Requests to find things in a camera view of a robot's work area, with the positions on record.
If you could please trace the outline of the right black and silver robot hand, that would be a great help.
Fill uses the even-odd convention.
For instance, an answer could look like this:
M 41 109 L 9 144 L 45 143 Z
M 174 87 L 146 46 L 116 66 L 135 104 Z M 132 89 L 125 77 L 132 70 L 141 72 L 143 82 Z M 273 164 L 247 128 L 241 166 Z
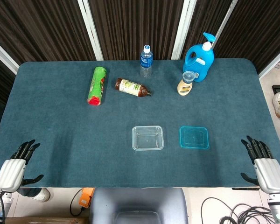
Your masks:
M 242 139 L 256 173 L 256 178 L 250 178 L 245 173 L 241 177 L 267 194 L 280 193 L 280 164 L 273 157 L 269 147 L 262 141 L 257 141 L 247 135 L 247 140 Z

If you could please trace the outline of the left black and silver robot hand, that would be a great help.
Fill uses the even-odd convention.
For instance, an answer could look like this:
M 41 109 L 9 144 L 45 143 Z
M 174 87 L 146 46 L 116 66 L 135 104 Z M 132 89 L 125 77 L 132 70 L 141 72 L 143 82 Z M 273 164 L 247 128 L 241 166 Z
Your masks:
M 10 159 L 5 160 L 0 169 L 0 192 L 14 193 L 20 186 L 39 182 L 44 175 L 25 179 L 24 174 L 34 151 L 40 146 L 35 140 L 22 143 Z

